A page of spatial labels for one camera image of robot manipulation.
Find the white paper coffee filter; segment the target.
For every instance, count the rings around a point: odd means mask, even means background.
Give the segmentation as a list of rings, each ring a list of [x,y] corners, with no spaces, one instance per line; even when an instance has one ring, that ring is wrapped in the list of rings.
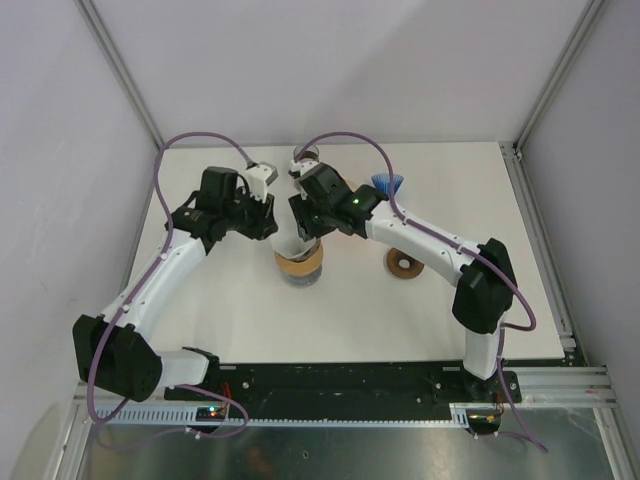
[[[277,219],[279,230],[269,237],[272,249],[275,253],[291,259],[295,254],[301,253],[306,245],[312,241],[303,241],[297,233],[293,216],[283,216]]]

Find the blue glass dripper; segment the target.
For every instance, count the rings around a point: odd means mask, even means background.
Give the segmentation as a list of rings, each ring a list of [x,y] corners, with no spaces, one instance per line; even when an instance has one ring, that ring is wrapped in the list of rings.
[[[391,176],[389,173],[378,173],[371,176],[372,185],[380,192],[389,196],[391,192],[397,193],[404,182],[400,174]]]

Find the glass carafe with brown band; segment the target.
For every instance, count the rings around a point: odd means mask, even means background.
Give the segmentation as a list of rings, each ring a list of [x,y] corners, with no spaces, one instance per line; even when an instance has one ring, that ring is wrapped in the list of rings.
[[[317,161],[319,159],[319,149],[315,145],[299,145],[294,149],[293,161],[295,163],[306,161]]]

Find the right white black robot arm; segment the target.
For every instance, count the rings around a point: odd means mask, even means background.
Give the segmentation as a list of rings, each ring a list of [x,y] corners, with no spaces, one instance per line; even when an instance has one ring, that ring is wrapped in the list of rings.
[[[454,289],[452,315],[465,329],[463,393],[484,401],[497,389],[499,328],[513,304],[516,284],[506,246],[457,237],[396,210],[388,195],[371,185],[353,190],[330,165],[293,162],[289,175],[298,193],[289,199],[298,235],[319,239],[339,231],[396,249],[432,269]]]

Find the glass server pitcher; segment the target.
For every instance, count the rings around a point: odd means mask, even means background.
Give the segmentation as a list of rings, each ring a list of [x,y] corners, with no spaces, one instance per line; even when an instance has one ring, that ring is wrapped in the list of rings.
[[[317,270],[311,273],[301,275],[301,276],[284,273],[283,278],[292,287],[308,288],[314,285],[315,283],[317,283],[321,275],[322,275],[322,268],[318,268]]]

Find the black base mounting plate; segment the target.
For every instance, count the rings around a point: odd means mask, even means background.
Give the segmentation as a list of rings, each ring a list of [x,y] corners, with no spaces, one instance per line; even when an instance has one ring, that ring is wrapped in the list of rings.
[[[251,413],[333,413],[344,419],[381,415],[407,418],[424,410],[442,413],[453,403],[495,404],[522,400],[519,379],[506,371],[491,382],[470,380],[459,361],[227,364],[216,367],[198,392],[167,389],[170,401],[203,401],[206,392],[228,393]]]

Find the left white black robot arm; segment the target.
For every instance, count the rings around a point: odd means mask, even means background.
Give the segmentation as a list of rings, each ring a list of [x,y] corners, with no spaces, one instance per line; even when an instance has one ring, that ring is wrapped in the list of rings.
[[[268,190],[277,176],[267,163],[244,173],[225,167],[203,171],[199,188],[171,213],[142,273],[98,316],[75,322],[81,380],[136,402],[182,384],[202,400],[219,392],[216,356],[195,347],[157,352],[151,337],[168,300],[227,233],[261,241],[277,231]]]

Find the clear glass dripper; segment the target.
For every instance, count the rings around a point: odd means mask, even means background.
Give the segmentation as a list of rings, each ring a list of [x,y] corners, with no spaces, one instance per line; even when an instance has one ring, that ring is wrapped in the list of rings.
[[[310,242],[308,245],[306,245],[304,247],[304,249],[302,250],[301,253],[297,253],[295,254],[291,260],[297,263],[300,262],[305,262],[308,259],[310,259],[313,255],[316,254],[316,252],[319,250],[321,246],[321,240],[320,239],[314,239],[312,242]]]

